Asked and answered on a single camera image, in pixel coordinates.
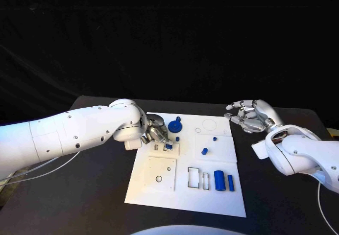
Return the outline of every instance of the white puzzle board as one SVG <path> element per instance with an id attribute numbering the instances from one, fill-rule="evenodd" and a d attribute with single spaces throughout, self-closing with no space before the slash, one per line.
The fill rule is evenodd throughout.
<path id="1" fill-rule="evenodd" d="M 137 150 L 125 203 L 245 217 L 233 138 L 228 120 L 223 117 L 212 116 L 154 114 L 163 117 L 166 126 L 179 116 L 182 131 L 179 133 L 169 131 L 169 138 L 176 143 L 171 151 L 163 151 L 160 143 L 143 145 Z M 164 190 L 157 188 L 157 185 L 150 186 L 154 174 L 161 174 L 161 172 L 146 170 L 150 158 L 176 160 L 174 163 L 171 162 L 174 172 L 166 172 L 169 177 L 174 173 L 173 190 L 169 187 Z M 158 164 L 163 165 L 163 171 L 170 161 L 158 161 Z M 199 169 L 199 188 L 187 187 L 189 167 Z M 216 170 L 223 171 L 226 191 L 215 190 L 213 172 Z M 209 190 L 203 189 L 203 173 L 208 173 Z M 233 192 L 228 187 L 228 175 L 233 177 Z M 166 184 L 171 185 L 169 177 L 166 176 Z"/>

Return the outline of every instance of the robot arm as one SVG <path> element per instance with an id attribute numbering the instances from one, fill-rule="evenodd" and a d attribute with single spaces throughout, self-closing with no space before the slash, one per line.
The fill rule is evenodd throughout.
<path id="1" fill-rule="evenodd" d="M 284 125 L 272 107 L 262 100 L 244 100 L 226 106 L 241 108 L 238 116 L 225 118 L 241 125 L 245 132 L 267 131 L 262 141 L 252 145 L 259 159 L 270 157 L 284 175 L 303 173 L 339 193 L 339 141 L 321 141 L 307 129 Z"/>
<path id="2" fill-rule="evenodd" d="M 114 101 L 108 107 L 70 110 L 40 120 L 1 126 L 0 179 L 34 163 L 104 144 L 111 136 L 124 141 L 127 150 L 140 148 L 140 137 L 150 128 L 160 129 L 160 126 L 148 123 L 144 111 L 128 99 Z M 171 144 L 167 132 L 161 141 Z"/>

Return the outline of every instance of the circular cutout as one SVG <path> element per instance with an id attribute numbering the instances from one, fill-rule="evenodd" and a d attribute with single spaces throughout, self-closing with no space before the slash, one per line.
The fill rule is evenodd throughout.
<path id="1" fill-rule="evenodd" d="M 210 119 L 206 119 L 206 120 L 203 121 L 203 128 L 205 128 L 208 131 L 215 130 L 215 128 L 216 128 L 216 122 L 215 122 L 213 120 L 210 120 Z"/>
<path id="2" fill-rule="evenodd" d="M 157 183 L 161 182 L 161 180 L 163 180 L 163 178 L 161 178 L 161 176 L 158 175 L 158 176 L 156 177 Z"/>

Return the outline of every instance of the blue object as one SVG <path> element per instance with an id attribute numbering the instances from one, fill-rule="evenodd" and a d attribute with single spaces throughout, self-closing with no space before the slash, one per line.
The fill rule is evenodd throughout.
<path id="1" fill-rule="evenodd" d="M 223 171 L 216 170 L 213 172 L 213 180 L 215 180 L 215 190 L 216 191 L 225 191 L 226 190 L 226 186 L 225 186 Z"/>
<path id="2" fill-rule="evenodd" d="M 233 178 L 231 175 L 228 175 L 228 186 L 229 186 L 229 191 L 235 191 L 235 186 L 233 186 Z"/>
<path id="3" fill-rule="evenodd" d="M 208 152 L 208 148 L 203 148 L 202 155 L 206 155 L 206 152 Z"/>
<path id="4" fill-rule="evenodd" d="M 171 133 L 177 133 L 182 130 L 182 119 L 180 117 L 176 117 L 176 120 L 169 123 L 169 131 Z"/>
<path id="5" fill-rule="evenodd" d="M 166 149 L 173 149 L 173 145 L 166 144 Z"/>

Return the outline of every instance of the black curtain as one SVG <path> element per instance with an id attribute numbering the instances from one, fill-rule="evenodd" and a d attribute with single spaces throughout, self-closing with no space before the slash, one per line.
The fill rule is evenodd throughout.
<path id="1" fill-rule="evenodd" d="M 4 1 L 1 124 L 53 115 L 94 95 L 223 104 L 262 99 L 313 109 L 336 127 L 330 7 Z"/>

